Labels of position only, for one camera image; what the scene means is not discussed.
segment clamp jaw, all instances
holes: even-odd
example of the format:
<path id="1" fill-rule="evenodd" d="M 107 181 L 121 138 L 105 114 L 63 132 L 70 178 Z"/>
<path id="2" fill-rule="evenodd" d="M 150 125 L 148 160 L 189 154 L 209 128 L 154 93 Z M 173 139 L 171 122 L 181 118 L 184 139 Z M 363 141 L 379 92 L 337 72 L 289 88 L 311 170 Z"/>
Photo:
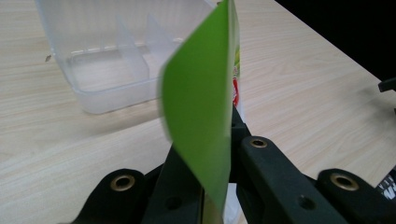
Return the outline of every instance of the clamp jaw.
<path id="1" fill-rule="evenodd" d="M 251 136 L 233 110 L 230 183 L 248 223 L 396 223 L 396 204 L 347 171 L 302 173 L 269 139 Z M 146 175 L 107 175 L 72 224 L 202 223 L 205 193 L 171 148 Z"/>

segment white object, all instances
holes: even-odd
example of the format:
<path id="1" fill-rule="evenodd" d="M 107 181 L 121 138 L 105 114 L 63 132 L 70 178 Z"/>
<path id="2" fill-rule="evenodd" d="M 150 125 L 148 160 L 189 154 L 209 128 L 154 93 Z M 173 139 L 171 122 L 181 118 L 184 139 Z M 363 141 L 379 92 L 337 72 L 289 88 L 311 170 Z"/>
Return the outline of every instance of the white object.
<path id="1" fill-rule="evenodd" d="M 224 224 L 237 224 L 242 214 L 242 208 L 236 196 L 236 184 L 228 184 L 223 220 Z"/>
<path id="2" fill-rule="evenodd" d="M 159 96 L 159 71 L 213 9 L 205 0 L 35 0 L 81 107 L 101 114 Z"/>

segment metal grommet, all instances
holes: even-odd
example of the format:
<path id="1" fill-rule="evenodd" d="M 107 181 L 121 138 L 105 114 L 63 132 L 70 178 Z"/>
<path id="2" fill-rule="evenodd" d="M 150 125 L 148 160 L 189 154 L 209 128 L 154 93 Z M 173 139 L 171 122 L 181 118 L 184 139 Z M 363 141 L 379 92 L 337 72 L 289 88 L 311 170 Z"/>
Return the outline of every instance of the metal grommet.
<path id="1" fill-rule="evenodd" d="M 135 180 L 132 175 L 119 175 L 111 181 L 110 187 L 115 191 L 125 191 L 130 189 L 134 185 L 134 182 Z"/>
<path id="2" fill-rule="evenodd" d="M 259 138 L 253 138 L 252 140 L 250 140 L 250 144 L 253 147 L 267 147 L 268 146 L 268 144 L 265 141 L 263 141 Z"/>
<path id="3" fill-rule="evenodd" d="M 332 174 L 330 180 L 340 189 L 355 191 L 359 189 L 359 184 L 347 175 Z"/>

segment clear plastic container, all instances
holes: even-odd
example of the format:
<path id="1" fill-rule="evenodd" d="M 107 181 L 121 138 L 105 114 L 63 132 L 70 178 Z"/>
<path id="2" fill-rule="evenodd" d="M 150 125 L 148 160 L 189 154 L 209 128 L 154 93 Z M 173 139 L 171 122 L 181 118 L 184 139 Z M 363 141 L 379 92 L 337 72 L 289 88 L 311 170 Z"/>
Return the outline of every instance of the clear plastic container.
<path id="1" fill-rule="evenodd" d="M 213 9 L 205 0 L 35 0 L 52 54 L 93 114 L 159 96 L 161 66 Z"/>

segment dark background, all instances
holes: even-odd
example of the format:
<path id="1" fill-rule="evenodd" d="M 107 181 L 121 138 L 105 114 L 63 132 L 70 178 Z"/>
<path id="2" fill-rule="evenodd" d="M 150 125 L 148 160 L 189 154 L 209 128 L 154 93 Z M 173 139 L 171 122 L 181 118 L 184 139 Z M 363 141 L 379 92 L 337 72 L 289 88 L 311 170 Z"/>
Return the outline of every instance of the dark background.
<path id="1" fill-rule="evenodd" d="M 380 80 L 396 77 L 393 1 L 276 1 Z"/>

